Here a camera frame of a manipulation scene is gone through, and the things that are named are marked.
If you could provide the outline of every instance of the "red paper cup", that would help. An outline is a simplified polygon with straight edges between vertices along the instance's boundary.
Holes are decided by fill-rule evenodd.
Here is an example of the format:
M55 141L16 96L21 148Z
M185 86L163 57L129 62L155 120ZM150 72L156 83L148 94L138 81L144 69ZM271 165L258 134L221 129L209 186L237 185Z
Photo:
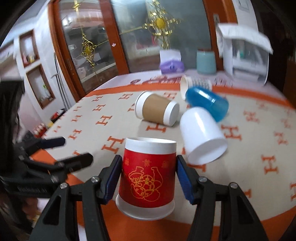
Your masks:
M171 140L127 138L118 209L139 220L157 220L174 208L176 146Z

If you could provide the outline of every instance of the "paper cup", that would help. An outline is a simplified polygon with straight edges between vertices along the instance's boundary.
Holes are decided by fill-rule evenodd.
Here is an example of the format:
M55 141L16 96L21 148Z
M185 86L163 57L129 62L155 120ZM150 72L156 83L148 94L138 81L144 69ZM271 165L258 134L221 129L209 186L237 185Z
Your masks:
M150 91L142 92L135 103L136 117L166 126L175 124L180 105Z
M186 111L181 117L180 129L188 162L192 165L214 161L227 149L227 140L204 108L194 107Z
M175 141L127 138L123 156L118 209L139 220L157 220L175 208Z
M193 86L199 86L210 91L213 88L209 80L203 80L200 78L183 75L180 81L180 93L183 100L186 99L186 91Z

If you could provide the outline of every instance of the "purple tissue package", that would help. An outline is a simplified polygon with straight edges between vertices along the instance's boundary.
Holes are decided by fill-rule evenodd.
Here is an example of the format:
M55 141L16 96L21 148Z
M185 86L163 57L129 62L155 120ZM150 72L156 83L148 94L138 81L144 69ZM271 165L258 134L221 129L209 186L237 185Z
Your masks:
M177 60L170 60L159 65L161 69L161 73L168 74L168 73L182 73L184 72L184 64L181 61Z

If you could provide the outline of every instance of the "wooden niche frame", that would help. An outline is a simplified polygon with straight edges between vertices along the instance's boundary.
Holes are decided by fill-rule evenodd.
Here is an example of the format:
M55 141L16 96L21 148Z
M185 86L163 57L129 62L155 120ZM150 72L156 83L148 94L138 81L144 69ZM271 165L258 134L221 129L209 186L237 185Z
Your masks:
M45 86L46 86L46 88L47 88L47 90L48 90L48 92L49 92L49 94L50 94L50 96L51 96L50 98L46 98L46 99L44 99L43 101L40 101L40 100L38 99L38 97L37 97L37 95L36 95L36 92L35 92L35 90L34 90L34 88L33 88L33 86L32 86L32 80L30 79L30 74L31 74L32 72L34 72L35 70L37 70L37 69L39 70L40 75L41 75L41 77L42 77L42 79L43 79L43 82L44 82L44 84L45 84ZM28 81L29 81L29 84L30 84L30 86L31 86L31 89L32 89L32 91L33 91L33 93L34 93L34 95L35 95L35 98L36 98L36 100L38 101L38 103L39 103L41 109L44 109L46 106L48 106L51 102L53 102L53 101L55 100L54 93L52 92L52 89L50 88L50 85L49 85L48 80L47 80L47 78L46 78L46 75L45 75L45 73L44 73L44 70L43 70L42 64L40 64L40 65L36 66L35 68L29 70L29 71L26 73L26 76L27 76L27 79L28 79Z
M25 38L29 38L31 37L32 38L32 46L33 46L33 51L34 51L34 55L35 55L35 61L39 60L39 54L38 54L38 49L37 49L37 45L36 45L36 40L35 40L35 33L34 33L34 30L30 30L22 35L20 35L20 53L21 53L21 57L22 57L22 63L24 65L24 68L30 66L31 64L33 64L34 62L32 63L24 63L24 59L23 59L23 51L22 51L22 45L21 45L21 41L22 39L25 39Z

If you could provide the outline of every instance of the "silver screw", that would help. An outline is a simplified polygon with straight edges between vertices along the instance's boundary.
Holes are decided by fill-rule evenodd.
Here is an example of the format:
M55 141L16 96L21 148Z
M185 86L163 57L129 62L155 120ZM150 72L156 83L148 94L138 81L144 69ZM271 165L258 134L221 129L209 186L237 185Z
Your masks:
M51 179L52 179L53 183L58 183L59 182L59 179L56 176L52 176Z
M239 185L237 185L236 183L230 183L230 187L233 189L237 189Z
M67 183L61 183L61 184L60 184L60 188L61 188L61 189L65 189L67 186L68 186Z
M199 177L198 180L201 182L201 183L205 183L207 181L207 178L206 177Z
M63 162L59 162L57 165L58 165L59 167L64 167L64 166L65 166L65 164L64 164Z
M92 183L97 183L99 180L100 180L100 178L99 178L98 176L93 176L93 177L91 178L91 182L92 182Z

